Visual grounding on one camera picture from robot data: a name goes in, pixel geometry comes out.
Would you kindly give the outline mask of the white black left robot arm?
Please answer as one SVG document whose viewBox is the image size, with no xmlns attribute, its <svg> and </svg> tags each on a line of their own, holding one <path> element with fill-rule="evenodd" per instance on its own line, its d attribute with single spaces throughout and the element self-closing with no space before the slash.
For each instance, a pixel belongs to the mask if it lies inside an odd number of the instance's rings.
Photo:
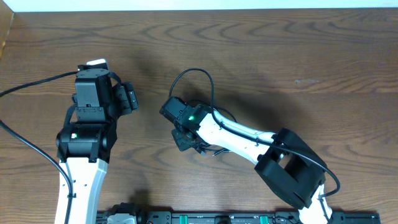
<svg viewBox="0 0 398 224">
<path fill-rule="evenodd" d="M 94 223 L 117 120 L 138 108 L 130 82 L 105 68 L 83 67 L 76 75 L 74 104 L 57 134 L 60 177 L 56 223 Z"/>
</svg>

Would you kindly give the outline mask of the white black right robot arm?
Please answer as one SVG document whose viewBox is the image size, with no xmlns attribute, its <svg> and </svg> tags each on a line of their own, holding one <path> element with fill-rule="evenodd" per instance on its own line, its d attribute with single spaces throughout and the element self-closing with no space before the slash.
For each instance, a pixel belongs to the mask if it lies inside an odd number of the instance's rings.
<svg viewBox="0 0 398 224">
<path fill-rule="evenodd" d="M 254 164 L 254 170 L 281 200 L 298 210 L 301 223 L 330 223 L 325 162 L 293 131 L 258 131 L 225 118 L 218 110 L 173 100 L 160 113 L 173 125 L 180 151 L 203 154 L 219 146 Z"/>
</svg>

